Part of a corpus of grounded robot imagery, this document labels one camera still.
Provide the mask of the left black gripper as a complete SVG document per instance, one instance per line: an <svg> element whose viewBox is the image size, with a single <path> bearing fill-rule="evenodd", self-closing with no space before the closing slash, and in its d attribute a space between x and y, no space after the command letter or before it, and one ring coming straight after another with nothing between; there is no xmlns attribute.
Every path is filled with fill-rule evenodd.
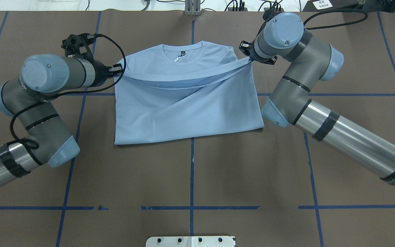
<svg viewBox="0 0 395 247"><path fill-rule="evenodd" d="M105 66L102 62L98 60L94 60L93 67L95 70L93 87L102 86L107 79L119 77L124 72L122 64Z"/></svg>

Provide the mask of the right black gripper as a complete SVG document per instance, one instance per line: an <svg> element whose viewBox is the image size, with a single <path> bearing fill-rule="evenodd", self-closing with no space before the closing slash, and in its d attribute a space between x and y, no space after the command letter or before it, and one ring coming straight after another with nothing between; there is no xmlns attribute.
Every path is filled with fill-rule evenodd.
<svg viewBox="0 0 395 247"><path fill-rule="evenodd" d="M251 61L257 61L263 64L275 65L277 61L277 56L267 55L262 52L259 48L257 41L253 40L251 42L248 41L241 41L239 45L240 51L245 55L248 56Z"/></svg>

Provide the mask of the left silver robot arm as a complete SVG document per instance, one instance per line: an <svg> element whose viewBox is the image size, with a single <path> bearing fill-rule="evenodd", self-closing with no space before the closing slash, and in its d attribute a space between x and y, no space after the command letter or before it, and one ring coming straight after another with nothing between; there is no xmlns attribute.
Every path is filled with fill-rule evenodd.
<svg viewBox="0 0 395 247"><path fill-rule="evenodd" d="M0 111L19 119L27 132L0 145L0 187L22 178L42 164L58 167L80 148L51 101L64 90L100 86L124 72L125 64L104 66L97 60L42 54L28 57L18 77L0 86Z"/></svg>

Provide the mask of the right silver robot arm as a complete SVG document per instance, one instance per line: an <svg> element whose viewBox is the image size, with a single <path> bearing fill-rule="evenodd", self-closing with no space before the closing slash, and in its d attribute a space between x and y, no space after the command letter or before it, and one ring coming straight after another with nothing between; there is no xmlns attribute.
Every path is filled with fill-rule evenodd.
<svg viewBox="0 0 395 247"><path fill-rule="evenodd" d="M360 162L382 182L395 188L395 144L378 136L312 94L319 81L341 69L344 56L316 37L292 12L265 14L257 35L242 41L240 50L251 60L273 65L289 63L261 113L280 127L294 126L318 143Z"/></svg>

